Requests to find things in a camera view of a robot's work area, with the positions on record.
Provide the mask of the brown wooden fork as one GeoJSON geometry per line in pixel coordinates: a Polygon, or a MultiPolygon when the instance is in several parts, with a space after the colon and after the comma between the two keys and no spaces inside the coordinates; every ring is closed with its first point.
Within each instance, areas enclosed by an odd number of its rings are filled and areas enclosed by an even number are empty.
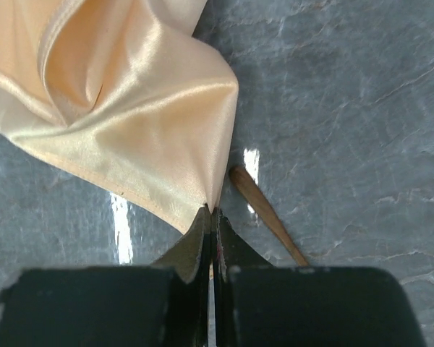
{"type": "Polygon", "coordinates": [[[309,266],[310,263],[306,256],[303,255],[299,247],[294,243],[276,211],[247,170],[243,166],[233,166],[229,169],[229,178],[238,192],[260,216],[264,224],[284,245],[296,263],[302,267],[309,266]]]}

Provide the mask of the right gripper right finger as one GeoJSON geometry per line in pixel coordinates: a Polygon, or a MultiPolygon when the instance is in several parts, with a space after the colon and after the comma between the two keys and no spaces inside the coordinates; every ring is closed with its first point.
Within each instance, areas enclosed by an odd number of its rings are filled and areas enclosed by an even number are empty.
{"type": "Polygon", "coordinates": [[[211,216],[219,346],[423,346],[403,288],[375,267],[275,267],[211,216]]]}

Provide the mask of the peach satin napkin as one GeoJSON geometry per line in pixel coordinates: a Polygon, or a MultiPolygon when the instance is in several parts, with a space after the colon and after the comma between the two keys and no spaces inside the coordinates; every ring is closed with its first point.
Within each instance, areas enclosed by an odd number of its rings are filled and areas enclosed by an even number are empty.
{"type": "Polygon", "coordinates": [[[239,86],[204,1],[0,1],[0,134],[186,232],[221,196],[239,86]]]}

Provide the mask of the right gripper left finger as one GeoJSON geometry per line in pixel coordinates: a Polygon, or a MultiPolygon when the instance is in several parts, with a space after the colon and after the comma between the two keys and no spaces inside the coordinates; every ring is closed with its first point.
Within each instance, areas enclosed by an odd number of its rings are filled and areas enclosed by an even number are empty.
{"type": "Polygon", "coordinates": [[[209,209],[151,265],[30,268],[0,292],[0,346],[206,346],[209,209]]]}

